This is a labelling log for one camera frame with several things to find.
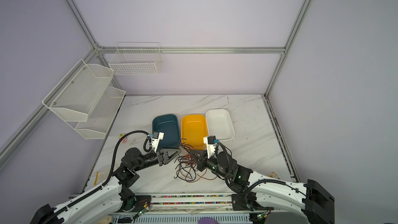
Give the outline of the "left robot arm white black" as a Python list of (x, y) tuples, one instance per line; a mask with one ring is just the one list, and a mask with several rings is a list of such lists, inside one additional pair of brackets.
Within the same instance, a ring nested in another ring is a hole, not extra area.
[(164, 166), (180, 154), (179, 148), (157, 147), (163, 138), (162, 133), (154, 135), (144, 132), (150, 149), (142, 154), (140, 149), (128, 149), (115, 168), (117, 151), (113, 153), (110, 172), (107, 178), (89, 191), (65, 203), (51, 207), (46, 204), (33, 216), (32, 224), (94, 224), (103, 217), (120, 210), (135, 200), (130, 187), (139, 179), (137, 171)]

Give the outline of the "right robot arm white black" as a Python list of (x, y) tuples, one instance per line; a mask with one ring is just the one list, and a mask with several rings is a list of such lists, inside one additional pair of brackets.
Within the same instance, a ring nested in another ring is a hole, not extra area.
[(208, 169), (222, 179), (250, 211), (273, 208), (305, 217), (311, 224), (335, 222), (335, 199), (315, 180), (290, 182), (262, 175), (239, 165), (222, 143), (189, 154), (198, 170)]

